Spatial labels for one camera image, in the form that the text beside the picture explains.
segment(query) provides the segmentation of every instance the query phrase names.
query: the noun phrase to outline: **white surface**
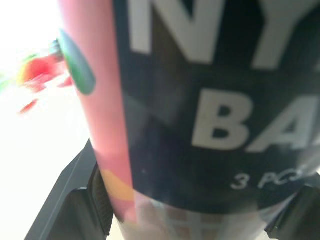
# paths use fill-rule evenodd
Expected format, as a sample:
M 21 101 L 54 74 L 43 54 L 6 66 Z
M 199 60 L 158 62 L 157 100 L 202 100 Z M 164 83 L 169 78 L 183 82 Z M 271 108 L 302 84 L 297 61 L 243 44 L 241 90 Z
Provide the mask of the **white surface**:
M 83 149 L 88 128 L 72 87 L 52 88 L 23 115 L 32 96 L 11 87 L 0 94 L 0 239 L 22 240 L 62 170 Z

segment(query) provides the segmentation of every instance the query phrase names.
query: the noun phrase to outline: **black label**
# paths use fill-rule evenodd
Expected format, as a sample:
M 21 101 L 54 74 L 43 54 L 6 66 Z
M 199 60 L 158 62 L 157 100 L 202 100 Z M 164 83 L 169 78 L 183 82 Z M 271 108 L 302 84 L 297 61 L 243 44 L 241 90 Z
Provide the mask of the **black label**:
M 205 213 L 263 209 L 296 192 L 319 165 L 320 7 L 291 9 L 290 34 L 268 39 L 280 18 L 268 3 L 217 1 L 220 18 L 202 20 L 215 31 L 214 46 L 203 40 L 208 58 L 197 45 L 205 33 L 193 51 L 170 23 L 170 1 L 135 2 L 113 2 L 134 189 Z M 196 2 L 172 1 L 177 26 L 195 33 L 195 9 L 207 9 Z M 150 21 L 141 35 L 139 11 Z M 268 41 L 285 45 L 268 55 Z

